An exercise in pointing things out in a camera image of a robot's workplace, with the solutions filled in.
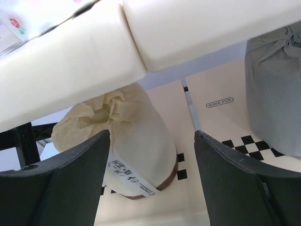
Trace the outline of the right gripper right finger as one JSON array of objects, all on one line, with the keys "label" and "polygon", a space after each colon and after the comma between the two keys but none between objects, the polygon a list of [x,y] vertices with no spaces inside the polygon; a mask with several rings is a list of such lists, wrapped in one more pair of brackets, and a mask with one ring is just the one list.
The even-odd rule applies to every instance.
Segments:
[{"label": "right gripper right finger", "polygon": [[260,162],[200,130],[194,149],[211,225],[300,225],[299,172]]}]

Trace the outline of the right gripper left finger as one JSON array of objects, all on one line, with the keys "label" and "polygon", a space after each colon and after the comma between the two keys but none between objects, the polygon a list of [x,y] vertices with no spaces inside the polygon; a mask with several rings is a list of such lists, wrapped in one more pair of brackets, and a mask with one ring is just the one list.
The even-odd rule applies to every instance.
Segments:
[{"label": "right gripper left finger", "polygon": [[1,172],[1,225],[92,226],[109,149],[103,130],[44,161]]}]

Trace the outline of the cream paper roll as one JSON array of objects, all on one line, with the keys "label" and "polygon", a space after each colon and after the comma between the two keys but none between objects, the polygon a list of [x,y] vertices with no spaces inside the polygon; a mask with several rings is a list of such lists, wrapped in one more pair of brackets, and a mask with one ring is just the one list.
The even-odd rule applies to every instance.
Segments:
[{"label": "cream paper roll", "polygon": [[111,141],[105,186],[132,200],[170,186],[178,169],[176,146],[140,84],[73,106],[54,126],[51,139],[63,152],[102,130],[110,132]]}]

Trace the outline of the grey paper towel roll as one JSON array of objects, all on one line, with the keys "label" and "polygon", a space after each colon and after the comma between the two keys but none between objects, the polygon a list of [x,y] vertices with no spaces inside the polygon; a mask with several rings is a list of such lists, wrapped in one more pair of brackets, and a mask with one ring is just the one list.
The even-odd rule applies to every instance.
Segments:
[{"label": "grey paper towel roll", "polygon": [[249,39],[245,55],[249,124],[278,152],[301,155],[301,24]]}]

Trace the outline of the white dotted paper roll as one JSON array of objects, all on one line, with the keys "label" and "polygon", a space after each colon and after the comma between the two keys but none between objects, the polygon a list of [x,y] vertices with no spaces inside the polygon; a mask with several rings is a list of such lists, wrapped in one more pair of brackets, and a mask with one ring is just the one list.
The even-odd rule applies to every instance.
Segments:
[{"label": "white dotted paper roll", "polygon": [[94,0],[2,0],[0,22],[20,40],[29,41],[94,4]]}]

